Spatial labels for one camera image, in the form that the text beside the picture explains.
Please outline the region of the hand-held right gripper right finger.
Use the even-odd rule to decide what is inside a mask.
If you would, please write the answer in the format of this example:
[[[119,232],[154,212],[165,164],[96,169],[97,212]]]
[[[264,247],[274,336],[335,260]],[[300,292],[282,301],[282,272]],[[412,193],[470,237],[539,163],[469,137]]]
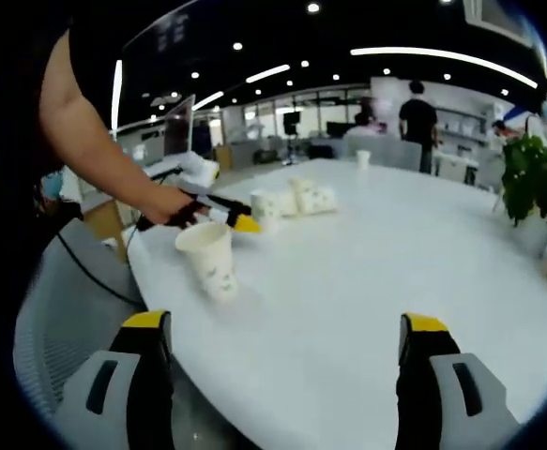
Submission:
[[[439,320],[400,321],[398,449],[501,449],[520,424],[503,383]]]

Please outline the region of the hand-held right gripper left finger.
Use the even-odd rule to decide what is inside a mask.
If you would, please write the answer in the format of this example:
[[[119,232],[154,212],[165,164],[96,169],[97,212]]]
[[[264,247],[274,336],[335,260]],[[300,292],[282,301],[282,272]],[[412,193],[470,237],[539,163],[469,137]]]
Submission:
[[[129,317],[70,376],[53,416],[69,449],[173,449],[171,315]]]

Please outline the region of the person's left hand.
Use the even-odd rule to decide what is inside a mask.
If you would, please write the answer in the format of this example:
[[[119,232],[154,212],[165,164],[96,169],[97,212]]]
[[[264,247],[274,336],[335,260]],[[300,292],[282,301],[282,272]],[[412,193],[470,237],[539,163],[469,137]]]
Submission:
[[[143,199],[136,228],[141,232],[156,225],[184,229],[197,222],[197,214],[208,210],[177,187],[155,185]]]

